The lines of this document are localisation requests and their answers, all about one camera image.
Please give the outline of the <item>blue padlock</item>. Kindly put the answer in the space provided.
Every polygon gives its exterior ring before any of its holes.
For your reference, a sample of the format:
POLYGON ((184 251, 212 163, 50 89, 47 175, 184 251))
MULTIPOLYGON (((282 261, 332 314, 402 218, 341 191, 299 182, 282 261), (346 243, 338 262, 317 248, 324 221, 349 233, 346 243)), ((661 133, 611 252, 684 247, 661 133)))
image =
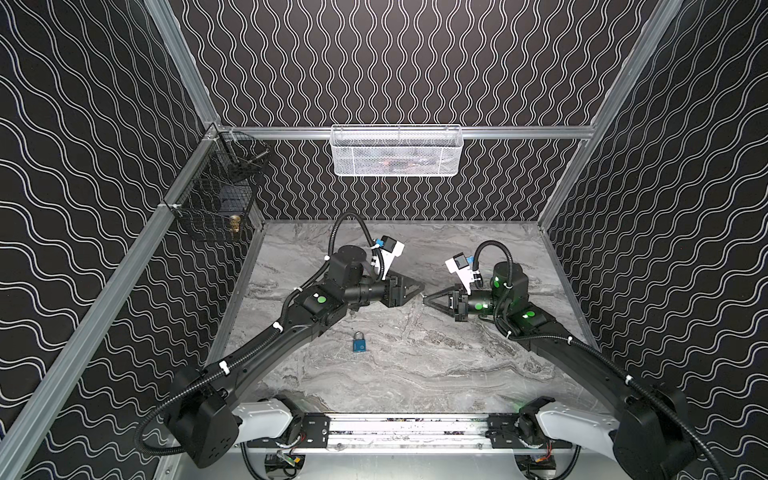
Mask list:
POLYGON ((353 334, 352 351, 354 353, 367 351, 366 338, 363 332, 357 331, 353 334))

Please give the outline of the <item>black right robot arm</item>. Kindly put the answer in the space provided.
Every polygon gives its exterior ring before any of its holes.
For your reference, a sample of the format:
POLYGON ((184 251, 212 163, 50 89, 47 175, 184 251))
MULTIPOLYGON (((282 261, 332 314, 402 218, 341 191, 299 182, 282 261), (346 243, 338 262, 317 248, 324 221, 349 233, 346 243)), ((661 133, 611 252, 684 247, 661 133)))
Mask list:
POLYGON ((529 278, 506 245, 486 240, 473 255, 459 253, 446 266, 458 284, 426 296, 425 306, 457 322, 476 317, 490 323, 506 340, 577 381, 608 410, 598 415, 538 397, 518 410, 513 428, 522 443, 569 442, 616 462, 632 479, 672 479, 700 457, 718 478, 726 478, 690 424, 683 392, 631 375, 534 304, 529 278))

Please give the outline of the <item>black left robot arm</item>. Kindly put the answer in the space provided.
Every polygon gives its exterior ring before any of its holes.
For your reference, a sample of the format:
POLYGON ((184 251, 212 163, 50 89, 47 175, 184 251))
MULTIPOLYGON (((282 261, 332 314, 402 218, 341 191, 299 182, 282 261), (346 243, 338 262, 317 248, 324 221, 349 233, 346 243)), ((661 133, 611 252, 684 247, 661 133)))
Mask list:
POLYGON ((335 245, 341 224, 334 223, 322 266, 284 300, 278 318, 234 353, 196 369, 177 371, 169 392, 134 433, 135 449, 147 456, 188 455, 199 468, 217 462, 233 446, 253 440, 289 437, 295 413, 280 401, 256 410, 240 398, 289 354, 322 336, 349 312, 379 302, 399 308, 418 296, 423 283, 392 271, 403 242, 362 232, 366 245, 335 245))

